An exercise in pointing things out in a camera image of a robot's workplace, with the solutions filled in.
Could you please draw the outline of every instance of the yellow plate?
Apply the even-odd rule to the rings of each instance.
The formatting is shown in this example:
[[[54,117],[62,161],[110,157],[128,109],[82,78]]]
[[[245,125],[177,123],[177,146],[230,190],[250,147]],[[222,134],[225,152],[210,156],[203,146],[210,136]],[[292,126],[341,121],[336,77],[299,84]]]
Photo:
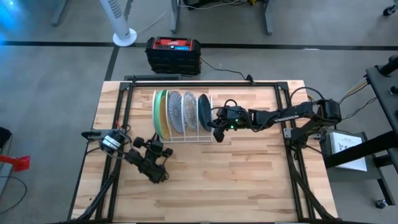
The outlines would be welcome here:
[[[166,96],[167,90],[160,90],[154,103],[154,124],[156,133],[164,140],[170,139],[169,128],[166,118]]]

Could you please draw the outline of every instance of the gray floor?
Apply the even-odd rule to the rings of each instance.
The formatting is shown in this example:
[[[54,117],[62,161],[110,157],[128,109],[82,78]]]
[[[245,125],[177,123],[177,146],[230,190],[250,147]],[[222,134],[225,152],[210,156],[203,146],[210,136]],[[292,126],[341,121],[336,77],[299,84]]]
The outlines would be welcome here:
[[[109,42],[112,28],[97,0],[71,1],[60,27],[50,18],[56,1],[14,1],[9,23],[0,18],[0,39],[34,41]],[[127,1],[119,1],[124,7]],[[155,2],[158,7],[150,8]],[[135,0],[129,24],[139,30],[166,9],[166,0]],[[264,34],[260,5],[225,6],[208,11],[182,9],[178,35],[202,42],[261,44],[397,45],[398,15],[381,17],[388,0],[278,0],[274,6],[275,31]],[[138,41],[152,36],[170,36],[170,14]],[[26,198],[0,216],[1,223],[48,223],[65,220],[85,149],[80,132],[90,128],[111,47],[0,47],[0,126],[14,134],[12,156],[31,156],[28,171],[13,174],[26,182]],[[338,99],[362,79],[364,71],[385,63],[389,51],[343,50],[243,50],[203,49],[202,57],[214,66],[252,74],[256,80],[305,80],[325,96]],[[121,49],[112,80],[125,75],[151,75],[144,49]],[[230,73],[203,66],[197,79],[238,80]],[[348,114],[374,97],[370,87],[349,98],[342,106]],[[372,138],[389,130],[378,102],[339,124],[352,132],[366,131]],[[390,188],[398,189],[397,174],[383,169]],[[398,208],[374,208],[382,197],[376,181],[332,182],[339,217],[344,220],[395,223]],[[0,211],[12,205],[23,188],[9,181],[0,198]],[[398,192],[393,191],[398,200]]]

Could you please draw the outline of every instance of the caster wheel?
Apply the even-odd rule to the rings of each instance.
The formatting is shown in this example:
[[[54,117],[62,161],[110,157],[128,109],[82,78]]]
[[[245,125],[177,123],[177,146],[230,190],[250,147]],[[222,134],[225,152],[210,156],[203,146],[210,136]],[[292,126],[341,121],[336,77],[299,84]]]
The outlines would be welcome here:
[[[394,6],[389,6],[389,7],[385,8],[383,10],[383,16],[393,15],[393,13],[395,12],[395,10],[392,11],[393,8],[394,8]]]
[[[378,209],[383,209],[386,208],[388,206],[386,200],[377,200],[376,201],[376,208]]]

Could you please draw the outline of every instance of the battery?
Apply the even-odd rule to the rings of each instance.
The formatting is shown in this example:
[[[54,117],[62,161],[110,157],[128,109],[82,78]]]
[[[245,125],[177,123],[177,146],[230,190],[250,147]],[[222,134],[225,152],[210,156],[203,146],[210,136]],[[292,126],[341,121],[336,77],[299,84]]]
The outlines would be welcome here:
[[[148,62],[156,73],[200,73],[200,43],[178,37],[152,37],[145,50]]]

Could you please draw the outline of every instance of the white dish rack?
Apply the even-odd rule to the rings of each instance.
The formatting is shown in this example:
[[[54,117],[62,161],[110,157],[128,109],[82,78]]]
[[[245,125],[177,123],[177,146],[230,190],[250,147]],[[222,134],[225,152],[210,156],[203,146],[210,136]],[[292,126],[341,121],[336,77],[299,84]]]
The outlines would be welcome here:
[[[181,91],[178,91],[180,95],[182,96],[181,100],[181,115],[182,115],[182,124],[183,124],[183,133],[178,133],[175,128],[173,127],[171,120],[169,118],[169,111],[167,109],[168,102],[167,100],[169,99],[169,91],[166,90],[166,104],[165,104],[165,110],[166,110],[166,121],[167,121],[167,128],[170,133],[170,139],[162,139],[160,140],[163,143],[184,143],[184,142],[212,142],[213,141],[213,131],[214,129],[212,128],[210,132],[206,131],[200,124],[199,122],[199,107],[198,107],[198,97],[195,95],[196,98],[196,104],[197,104],[197,109],[196,109],[196,114],[197,114],[197,130],[191,130],[188,125],[185,122],[184,118],[184,100],[183,100],[183,94],[181,94]],[[154,96],[152,99],[152,124],[155,127],[155,121],[154,121],[154,104],[155,104],[155,99],[156,95],[158,94],[158,91],[154,92]],[[213,107],[213,97],[210,96],[209,99],[210,102],[210,108]]]

